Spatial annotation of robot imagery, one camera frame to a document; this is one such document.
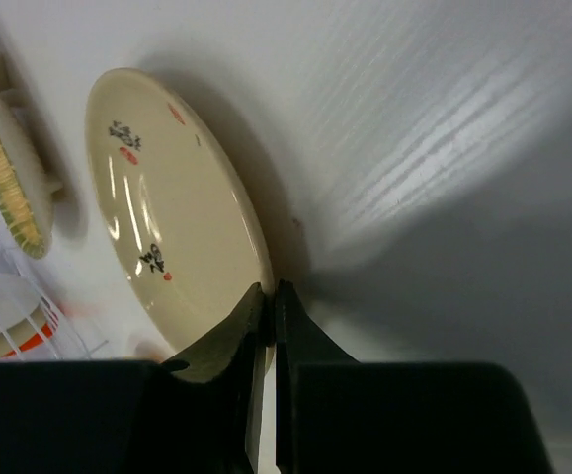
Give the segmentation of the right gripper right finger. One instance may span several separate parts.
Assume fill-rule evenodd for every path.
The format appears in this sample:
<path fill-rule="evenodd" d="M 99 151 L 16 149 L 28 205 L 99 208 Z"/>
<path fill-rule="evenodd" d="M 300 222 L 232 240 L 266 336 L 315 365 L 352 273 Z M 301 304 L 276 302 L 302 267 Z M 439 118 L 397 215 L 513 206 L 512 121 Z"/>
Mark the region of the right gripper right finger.
<path fill-rule="evenodd" d="M 276 463 L 283 473 L 549 473 L 520 382 L 487 362 L 359 362 L 275 298 Z"/>

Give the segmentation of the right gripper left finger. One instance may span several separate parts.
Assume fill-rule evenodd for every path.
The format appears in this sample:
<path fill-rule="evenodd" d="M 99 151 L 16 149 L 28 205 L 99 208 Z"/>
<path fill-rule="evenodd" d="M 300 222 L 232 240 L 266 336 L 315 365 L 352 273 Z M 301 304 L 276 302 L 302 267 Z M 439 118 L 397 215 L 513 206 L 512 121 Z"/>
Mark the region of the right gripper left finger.
<path fill-rule="evenodd" d="M 266 297 L 157 363 L 0 362 L 0 473 L 251 473 Z"/>

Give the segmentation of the orange round plate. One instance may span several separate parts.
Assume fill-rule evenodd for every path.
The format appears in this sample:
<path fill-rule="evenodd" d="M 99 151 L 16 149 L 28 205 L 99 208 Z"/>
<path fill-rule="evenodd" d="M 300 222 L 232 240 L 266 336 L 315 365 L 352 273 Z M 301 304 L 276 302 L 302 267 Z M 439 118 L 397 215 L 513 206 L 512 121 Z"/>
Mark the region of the orange round plate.
<path fill-rule="evenodd" d="M 4 338 L 5 346 L 0 351 L 0 358 L 15 356 L 14 347 L 23 353 L 41 346 L 56 334 L 58 325 L 57 314 L 41 303 L 29 318 L 6 330 L 9 339 Z"/>

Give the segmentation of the small cream floral plate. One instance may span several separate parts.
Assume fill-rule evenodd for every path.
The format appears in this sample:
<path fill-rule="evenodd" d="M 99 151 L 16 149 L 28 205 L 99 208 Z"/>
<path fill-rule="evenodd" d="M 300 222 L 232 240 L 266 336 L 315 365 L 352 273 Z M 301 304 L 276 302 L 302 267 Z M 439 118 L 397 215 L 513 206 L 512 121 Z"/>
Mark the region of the small cream floral plate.
<path fill-rule="evenodd" d="M 273 292 L 254 206 L 176 92 L 138 69 L 107 71 L 90 91 L 85 136 L 113 248 L 169 354 L 220 323 L 251 285 Z"/>

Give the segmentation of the yellow bamboo-pattern square plate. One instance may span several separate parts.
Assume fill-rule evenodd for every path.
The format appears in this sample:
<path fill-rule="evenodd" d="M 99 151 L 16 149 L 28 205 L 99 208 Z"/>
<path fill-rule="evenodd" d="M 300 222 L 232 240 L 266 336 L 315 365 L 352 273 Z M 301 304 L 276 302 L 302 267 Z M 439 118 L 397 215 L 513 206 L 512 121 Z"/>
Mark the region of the yellow bamboo-pattern square plate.
<path fill-rule="evenodd" d="M 24 107 L 0 53 L 0 213 L 20 249 L 39 260 L 52 243 L 53 202 L 63 183 L 43 166 L 18 120 Z"/>

